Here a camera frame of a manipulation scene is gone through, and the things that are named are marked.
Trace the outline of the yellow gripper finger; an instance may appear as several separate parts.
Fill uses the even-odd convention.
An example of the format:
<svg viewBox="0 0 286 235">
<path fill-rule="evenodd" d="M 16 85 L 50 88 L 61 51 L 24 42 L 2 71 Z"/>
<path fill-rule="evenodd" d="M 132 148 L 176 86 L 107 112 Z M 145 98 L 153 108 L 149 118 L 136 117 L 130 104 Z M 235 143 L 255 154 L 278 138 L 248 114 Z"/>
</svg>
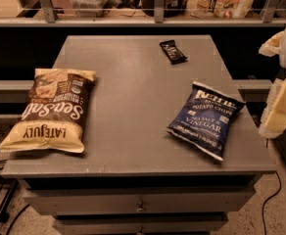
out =
<svg viewBox="0 0 286 235">
<path fill-rule="evenodd" d="M 276 78 L 271 85 L 262 112 L 259 134 L 263 138 L 273 139 L 286 129 L 286 78 Z"/>
<path fill-rule="evenodd" d="M 271 36 L 260 47 L 259 53 L 267 57 L 279 55 L 281 52 L 281 43 L 282 43 L 283 34 L 284 34 L 283 31 L 279 31 L 278 33 Z"/>
</svg>

